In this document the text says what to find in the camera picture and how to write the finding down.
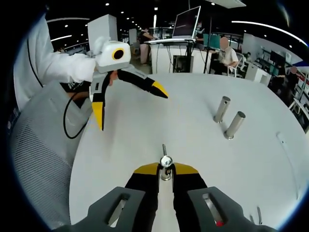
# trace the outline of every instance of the office chair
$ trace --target office chair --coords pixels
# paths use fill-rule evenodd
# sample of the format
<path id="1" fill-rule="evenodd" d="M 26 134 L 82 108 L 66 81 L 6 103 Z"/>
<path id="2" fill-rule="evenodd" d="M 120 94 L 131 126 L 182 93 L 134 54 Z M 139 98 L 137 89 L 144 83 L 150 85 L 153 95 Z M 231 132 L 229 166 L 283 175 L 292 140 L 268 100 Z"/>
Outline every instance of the office chair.
<path id="1" fill-rule="evenodd" d="M 69 98 L 57 81 L 46 85 L 21 112 L 10 136 L 17 179 L 39 216 L 50 229 L 70 225 L 69 187 L 82 133 L 66 137 L 63 112 Z M 87 122 L 90 109 L 73 102 L 67 111 L 67 131 L 74 136 Z"/>

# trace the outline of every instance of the computer monitor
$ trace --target computer monitor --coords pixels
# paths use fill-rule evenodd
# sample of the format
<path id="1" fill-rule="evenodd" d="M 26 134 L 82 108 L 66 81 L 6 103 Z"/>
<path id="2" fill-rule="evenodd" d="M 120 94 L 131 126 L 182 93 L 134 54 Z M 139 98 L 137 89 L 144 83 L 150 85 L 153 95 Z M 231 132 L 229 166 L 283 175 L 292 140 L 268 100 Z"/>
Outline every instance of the computer monitor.
<path id="1" fill-rule="evenodd" d="M 200 10 L 198 6 L 177 15 L 172 38 L 193 39 Z"/>
<path id="2" fill-rule="evenodd" d="M 277 65 L 285 65 L 285 57 L 279 55 L 278 53 L 271 51 L 270 58 L 271 61 L 275 62 Z"/>

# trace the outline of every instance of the person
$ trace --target person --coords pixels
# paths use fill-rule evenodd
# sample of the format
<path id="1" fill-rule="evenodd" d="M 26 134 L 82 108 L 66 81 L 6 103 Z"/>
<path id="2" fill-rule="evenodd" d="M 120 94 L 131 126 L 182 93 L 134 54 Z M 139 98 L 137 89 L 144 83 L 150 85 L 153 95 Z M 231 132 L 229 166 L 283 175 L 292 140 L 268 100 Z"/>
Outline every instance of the person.
<path id="1" fill-rule="evenodd" d="M 270 85 L 270 89 L 277 94 L 278 96 L 281 95 L 281 93 L 278 93 L 278 90 L 281 89 L 283 87 L 283 83 L 284 83 L 284 79 L 285 79 L 285 67 L 283 64 L 279 63 L 278 64 L 278 75 L 275 76 L 272 80 L 271 80 L 271 85 Z"/>
<path id="2" fill-rule="evenodd" d="M 149 45 L 146 44 L 146 41 L 153 40 L 154 37 L 149 34 L 149 29 L 144 28 L 141 30 L 139 34 L 139 42 L 140 42 L 140 63 L 142 65 L 146 65 L 148 53 L 149 53 Z"/>
<path id="3" fill-rule="evenodd" d="M 211 64 L 211 68 L 215 70 L 214 74 L 218 75 L 221 75 L 223 72 L 227 72 L 228 66 L 235 67 L 239 61 L 235 50 L 229 46 L 228 39 L 226 37 L 222 37 L 220 39 L 220 48 L 224 52 L 221 61 L 214 60 Z"/>
<path id="4" fill-rule="evenodd" d="M 288 82 L 286 84 L 286 87 L 282 90 L 281 98 L 287 106 L 290 106 L 293 102 L 293 94 L 295 91 L 295 87 L 298 84 L 298 77 L 296 73 L 297 67 L 292 66 L 289 74 L 285 76 Z"/>
<path id="5" fill-rule="evenodd" d="M 202 23 L 200 22 L 197 24 L 197 35 L 196 35 L 197 44 L 204 45 L 203 32 L 204 32 L 204 29 L 202 29 Z"/>
<path id="6" fill-rule="evenodd" d="M 8 126 L 12 128 L 27 102 L 44 85 L 53 80 L 62 83 L 92 82 L 95 70 L 95 59 L 87 55 L 69 56 L 54 52 L 47 21 L 43 15 L 22 41 L 13 70 L 11 70 L 12 80 L 8 84 L 10 96 L 6 97 Z M 111 75 L 110 85 L 116 78 L 117 72 Z M 77 94 L 75 99 L 88 95 L 88 92 L 82 92 Z"/>
<path id="7" fill-rule="evenodd" d="M 244 62 L 252 62 L 251 53 L 250 52 L 244 54 L 244 57 L 245 57 Z"/>

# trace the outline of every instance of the seated man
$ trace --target seated man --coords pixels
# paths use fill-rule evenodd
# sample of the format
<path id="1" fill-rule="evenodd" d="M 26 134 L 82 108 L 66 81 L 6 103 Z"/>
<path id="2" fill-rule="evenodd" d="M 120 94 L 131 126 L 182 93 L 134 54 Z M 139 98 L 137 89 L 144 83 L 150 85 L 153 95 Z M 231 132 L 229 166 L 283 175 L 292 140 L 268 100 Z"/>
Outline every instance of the seated man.
<path id="1" fill-rule="evenodd" d="M 220 48 L 224 52 L 222 60 L 213 61 L 211 64 L 211 68 L 215 70 L 214 74 L 218 75 L 227 72 L 228 66 L 235 67 L 239 61 L 235 50 L 229 46 L 228 39 L 226 37 L 221 38 Z"/>

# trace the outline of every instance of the metal rod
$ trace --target metal rod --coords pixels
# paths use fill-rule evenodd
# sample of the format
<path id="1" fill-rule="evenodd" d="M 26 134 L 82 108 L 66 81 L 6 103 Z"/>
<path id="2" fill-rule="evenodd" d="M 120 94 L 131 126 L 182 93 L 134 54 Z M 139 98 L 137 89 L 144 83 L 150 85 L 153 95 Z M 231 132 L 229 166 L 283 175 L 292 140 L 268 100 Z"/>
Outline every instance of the metal rod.
<path id="1" fill-rule="evenodd" d="M 167 181 L 172 178 L 171 166 L 173 164 L 173 159 L 167 156 L 165 144 L 162 144 L 162 147 L 163 147 L 163 157 L 160 159 L 160 164 L 163 168 L 161 169 L 160 177 L 162 180 Z"/>
<path id="2" fill-rule="evenodd" d="M 217 110 L 217 114 L 216 116 L 213 118 L 213 120 L 216 122 L 216 123 L 222 123 L 222 120 L 223 120 L 223 116 L 224 114 L 226 113 L 226 110 L 230 104 L 231 100 L 224 96 L 222 97 L 222 100 L 220 102 L 220 105 L 219 105 L 219 108 Z"/>
<path id="3" fill-rule="evenodd" d="M 167 156 L 165 144 L 162 144 L 162 147 L 163 147 L 163 155 L 164 155 L 164 156 Z"/>
<path id="4" fill-rule="evenodd" d="M 211 17 L 211 23 L 210 23 L 210 28 L 209 28 L 209 35 L 208 35 L 208 42 L 207 42 L 207 53 L 206 53 L 206 61 L 205 61 L 205 66 L 204 66 L 204 74 L 206 72 L 206 69 L 207 69 L 207 61 L 208 61 L 208 54 L 209 54 L 209 46 L 210 46 L 210 43 L 211 43 L 211 26 L 212 26 L 212 17 Z"/>
<path id="5" fill-rule="evenodd" d="M 259 206 L 257 207 L 257 214 L 259 216 L 259 225 L 262 225 L 262 214 Z"/>
<path id="6" fill-rule="evenodd" d="M 233 139 L 235 133 L 238 131 L 245 118 L 246 118 L 245 114 L 241 111 L 238 111 L 231 125 L 226 130 L 226 132 L 224 132 L 224 137 L 226 139 Z"/>

